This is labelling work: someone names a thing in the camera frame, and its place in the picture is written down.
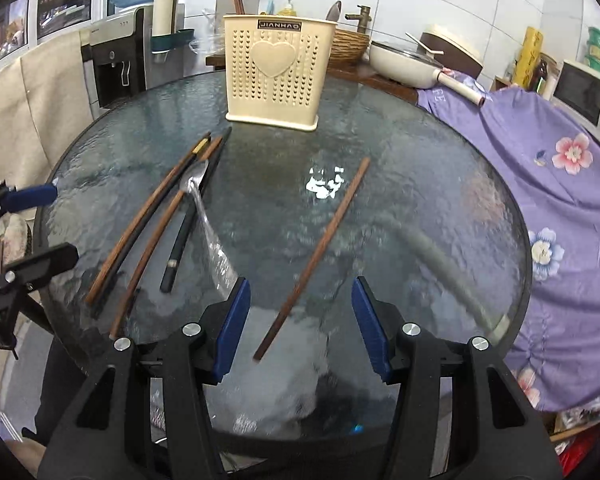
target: brass faucet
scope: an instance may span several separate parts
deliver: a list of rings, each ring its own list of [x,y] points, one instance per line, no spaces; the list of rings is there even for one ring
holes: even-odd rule
[[[345,14],[344,17],[346,20],[358,20],[358,32],[360,34],[366,34],[366,26],[371,21],[371,7],[367,7],[364,5],[359,5],[360,14]]]

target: spoon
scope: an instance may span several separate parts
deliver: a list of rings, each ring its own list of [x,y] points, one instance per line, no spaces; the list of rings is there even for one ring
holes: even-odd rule
[[[226,300],[234,288],[235,282],[238,280],[238,275],[232,267],[226,253],[222,250],[218,235],[216,235],[216,232],[211,227],[209,218],[206,216],[205,205],[202,203],[202,197],[200,196],[200,183],[205,176],[206,168],[208,168],[208,166],[208,160],[194,164],[182,177],[180,181],[180,190],[190,194],[193,197],[193,202],[196,203],[198,217],[200,218],[202,227],[205,231],[211,277],[216,286],[216,290],[220,293],[222,298]]]

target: green plastic container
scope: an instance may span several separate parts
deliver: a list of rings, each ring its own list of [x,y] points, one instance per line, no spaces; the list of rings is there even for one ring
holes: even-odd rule
[[[585,63],[600,72],[600,29],[596,27],[589,27]]]

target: frying pan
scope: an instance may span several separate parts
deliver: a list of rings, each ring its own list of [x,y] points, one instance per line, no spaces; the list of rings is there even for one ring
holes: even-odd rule
[[[407,35],[420,43],[410,34]],[[440,83],[477,106],[484,104],[484,96],[480,92],[463,85],[443,72],[442,63],[433,59],[433,55],[442,54],[442,52],[429,50],[426,46],[424,48],[427,49],[430,56],[410,52],[387,43],[372,41],[369,49],[369,63],[371,68],[380,75],[398,83],[422,89],[429,89],[436,83]]]

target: heart emblem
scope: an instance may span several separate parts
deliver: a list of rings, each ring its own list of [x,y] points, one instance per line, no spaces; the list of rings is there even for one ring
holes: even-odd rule
[[[296,49],[290,43],[258,41],[251,47],[251,60],[267,77],[282,74],[296,60]]]

